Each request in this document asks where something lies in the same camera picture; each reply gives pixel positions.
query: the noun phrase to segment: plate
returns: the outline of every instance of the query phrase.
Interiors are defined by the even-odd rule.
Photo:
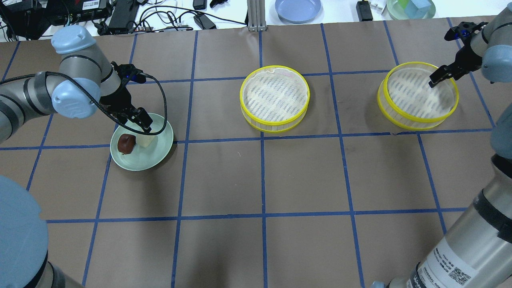
[[[436,5],[434,5],[434,2],[432,0],[429,0],[430,4],[430,10],[425,14],[423,19],[430,19],[433,18],[436,14]],[[398,3],[398,0],[388,0],[388,11],[391,18],[395,20],[406,20],[409,19],[409,16],[407,16],[406,12],[403,10],[403,8]]]
[[[306,23],[313,20],[320,9],[320,0],[276,0],[275,11],[279,17],[291,23]]]
[[[160,130],[162,128],[164,118],[158,114],[148,114],[151,119],[153,119],[151,129],[153,131]],[[126,122],[126,126],[132,129],[140,129],[139,126],[130,121]],[[135,145],[130,154],[122,154],[117,150],[117,142],[122,134],[137,136],[137,133],[126,130],[123,127],[118,127],[116,131],[114,131],[114,135],[112,135],[112,139],[110,140],[110,154],[112,154],[112,159],[116,164],[121,168],[130,171],[146,170],[160,163],[160,161],[162,161],[169,153],[174,140],[173,128],[170,126],[169,121],[167,121],[167,126],[163,132],[156,135],[156,138],[153,139],[148,147],[143,148],[140,145]]]

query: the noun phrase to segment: green block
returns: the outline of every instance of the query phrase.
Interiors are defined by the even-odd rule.
[[[402,8],[406,8],[407,7],[407,4],[409,4],[410,0],[398,0],[398,4],[400,5],[400,7]]]

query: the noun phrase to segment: light green plate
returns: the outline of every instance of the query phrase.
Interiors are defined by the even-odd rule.
[[[432,4],[430,6],[430,10],[426,13],[425,17],[423,19],[430,19],[433,18],[436,14],[436,5],[432,0],[429,0],[429,2]],[[405,20],[409,19],[403,8],[398,4],[398,0],[388,0],[388,11],[391,18],[395,20]]]
[[[148,114],[151,119],[153,119],[153,123],[151,124],[152,131],[160,130],[163,125],[163,117],[154,113]],[[136,124],[130,121],[126,122],[126,126],[133,129],[140,129]],[[173,128],[170,126],[169,121],[167,121],[167,126],[163,132],[158,134],[147,148],[135,145],[130,154],[123,155],[117,150],[117,142],[122,134],[137,136],[137,133],[128,131],[123,127],[118,127],[110,140],[110,153],[116,164],[130,171],[146,170],[160,163],[169,153],[174,140]]]

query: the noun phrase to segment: metal bracket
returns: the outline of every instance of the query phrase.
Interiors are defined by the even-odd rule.
[[[247,0],[247,15],[249,16],[249,31],[267,31],[265,21],[265,0]]]

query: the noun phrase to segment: blue bowl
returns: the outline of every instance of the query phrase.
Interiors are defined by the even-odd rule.
[[[275,11],[279,17],[291,23],[306,23],[313,20],[320,9],[320,0],[276,0]]]

